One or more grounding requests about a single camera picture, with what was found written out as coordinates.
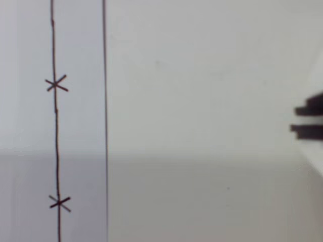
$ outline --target drawn cross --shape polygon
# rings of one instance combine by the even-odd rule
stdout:
[[[47,89],[47,92],[49,92],[52,88],[61,88],[62,90],[68,92],[69,90],[65,87],[62,87],[59,85],[59,83],[66,78],[66,75],[63,75],[61,78],[58,79],[56,82],[50,82],[49,80],[45,80],[47,83],[51,84],[51,86]]]
[[[54,208],[56,206],[62,206],[63,208],[65,208],[69,213],[71,212],[71,209],[69,209],[68,207],[66,207],[63,203],[67,202],[68,200],[70,200],[71,198],[65,198],[63,200],[58,201],[56,198],[54,198],[53,196],[49,196],[50,199],[54,200],[56,203],[54,203],[53,205],[51,205],[49,208]]]

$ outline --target black ink line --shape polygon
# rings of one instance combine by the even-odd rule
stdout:
[[[56,206],[60,206],[60,205],[62,205],[63,203],[65,203],[65,202],[67,202],[68,200],[70,200],[71,198],[70,197],[68,197],[68,198],[65,198],[65,199],[63,199],[63,200],[61,200],[61,201],[57,201],[57,203],[55,203],[55,204],[53,204],[53,205],[51,205],[49,208],[54,208],[54,207],[56,207]]]
[[[49,92],[51,89],[54,89],[53,97],[54,97],[54,112],[55,112],[55,151],[56,151],[56,195],[57,199],[53,196],[49,196],[52,200],[55,200],[56,203],[51,205],[50,208],[57,206],[57,234],[58,234],[58,242],[62,241],[61,235],[61,207],[65,208],[68,212],[71,212],[69,208],[63,205],[64,202],[70,200],[68,197],[64,200],[61,200],[61,189],[60,189],[60,153],[59,153],[59,110],[58,110],[58,102],[57,102],[57,91],[58,88],[67,91],[68,89],[59,85],[61,81],[66,78],[66,75],[63,75],[60,79],[56,80],[56,44],[55,44],[55,20],[54,20],[54,0],[50,0],[50,23],[51,23],[51,56],[52,56],[52,82],[49,80],[45,80],[47,83],[51,84],[51,86],[47,89]]]
[[[49,196],[50,199],[52,199],[55,202],[58,202],[58,200],[56,198],[54,198],[53,196]],[[71,212],[71,209],[69,209],[68,207],[66,207],[64,204],[61,204],[61,206],[66,209],[69,213]]]
[[[107,61],[106,61],[106,0],[102,0],[102,33],[103,33],[103,64],[104,64],[104,106],[105,106],[105,198],[106,198],[106,240],[109,234],[109,166],[108,166],[108,139],[107,139]]]

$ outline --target white wall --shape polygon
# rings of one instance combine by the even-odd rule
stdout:
[[[302,162],[289,124],[320,1],[108,2],[111,154]]]

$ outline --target white surface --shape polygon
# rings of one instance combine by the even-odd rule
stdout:
[[[110,152],[298,162],[316,0],[108,1]]]
[[[307,189],[307,166],[114,162],[110,242],[323,240],[323,181],[310,170]]]
[[[0,241],[57,241],[50,1],[0,1]],[[62,241],[106,241],[101,1],[55,1]]]

